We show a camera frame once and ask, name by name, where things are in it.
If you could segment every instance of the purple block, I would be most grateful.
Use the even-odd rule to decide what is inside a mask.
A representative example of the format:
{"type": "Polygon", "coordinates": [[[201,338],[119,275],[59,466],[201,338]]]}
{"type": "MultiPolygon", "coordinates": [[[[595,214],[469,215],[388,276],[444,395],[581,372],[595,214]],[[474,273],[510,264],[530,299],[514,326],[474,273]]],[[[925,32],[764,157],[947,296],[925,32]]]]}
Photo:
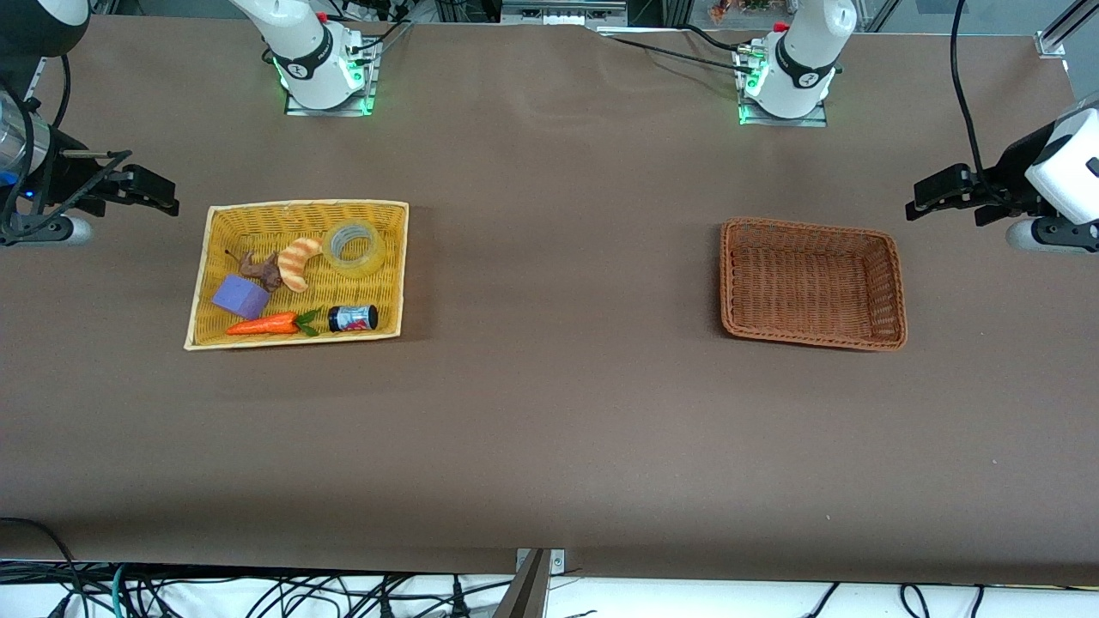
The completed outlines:
{"type": "Polygon", "coordinates": [[[263,312],[264,307],[267,307],[270,297],[271,295],[267,290],[248,279],[229,275],[221,283],[221,287],[218,288],[211,301],[245,320],[255,320],[263,312]]]}

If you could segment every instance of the silver cylinder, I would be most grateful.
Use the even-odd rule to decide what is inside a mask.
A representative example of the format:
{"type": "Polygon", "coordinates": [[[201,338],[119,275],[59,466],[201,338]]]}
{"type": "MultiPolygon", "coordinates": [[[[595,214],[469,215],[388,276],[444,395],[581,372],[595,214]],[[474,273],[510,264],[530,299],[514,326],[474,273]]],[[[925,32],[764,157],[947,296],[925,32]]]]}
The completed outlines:
{"type": "MultiPolygon", "coordinates": [[[[36,113],[31,114],[34,126],[34,153],[31,157],[31,172],[38,168],[46,158],[49,148],[49,125],[36,113]]],[[[19,178],[19,166],[26,150],[26,133],[23,126],[23,114],[7,92],[0,90],[0,187],[15,184],[19,178]]]]}

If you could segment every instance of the roll of tape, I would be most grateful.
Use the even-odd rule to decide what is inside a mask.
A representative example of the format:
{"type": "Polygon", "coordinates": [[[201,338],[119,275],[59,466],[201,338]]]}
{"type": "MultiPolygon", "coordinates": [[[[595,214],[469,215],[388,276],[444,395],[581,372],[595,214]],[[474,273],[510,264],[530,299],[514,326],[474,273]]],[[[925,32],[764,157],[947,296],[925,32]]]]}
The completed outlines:
{"type": "Polygon", "coordinates": [[[329,230],[321,243],[321,251],[337,273],[353,279],[373,275],[386,261],[386,245],[381,241],[381,234],[369,221],[363,219],[352,219],[329,230]],[[355,260],[341,257],[347,243],[356,239],[366,239],[367,246],[363,255],[355,260]]]}

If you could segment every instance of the orange carrot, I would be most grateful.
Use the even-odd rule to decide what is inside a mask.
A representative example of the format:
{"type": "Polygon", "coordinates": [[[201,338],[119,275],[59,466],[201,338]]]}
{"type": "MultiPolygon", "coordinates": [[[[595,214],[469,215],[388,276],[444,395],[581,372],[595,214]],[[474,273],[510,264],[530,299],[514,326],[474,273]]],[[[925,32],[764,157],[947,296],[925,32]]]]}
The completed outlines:
{"type": "Polygon", "coordinates": [[[309,336],[317,334],[317,331],[309,327],[309,321],[317,316],[317,310],[301,316],[293,311],[282,311],[274,316],[248,320],[229,327],[225,334],[295,334],[302,331],[309,336]]]}

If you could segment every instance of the brown table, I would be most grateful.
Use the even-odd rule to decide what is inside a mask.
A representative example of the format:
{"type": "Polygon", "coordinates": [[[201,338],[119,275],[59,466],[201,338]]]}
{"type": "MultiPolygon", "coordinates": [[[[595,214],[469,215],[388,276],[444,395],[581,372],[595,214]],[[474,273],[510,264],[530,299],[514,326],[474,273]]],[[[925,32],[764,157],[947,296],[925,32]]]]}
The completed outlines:
{"type": "MultiPolygon", "coordinates": [[[[97,560],[1096,582],[1099,262],[904,221],[969,157],[946,37],[854,37],[825,130],[739,126],[720,70],[579,27],[417,26],[360,120],[285,118],[260,49],[112,18],[74,52],[66,131],[182,214],[0,256],[4,514],[97,560]],[[208,206],[354,197],[412,205],[400,339],[184,352],[208,206]],[[723,334],[733,216],[892,234],[908,346],[723,334]]],[[[1072,101],[1029,38],[961,49],[987,159],[1072,101]]]]}

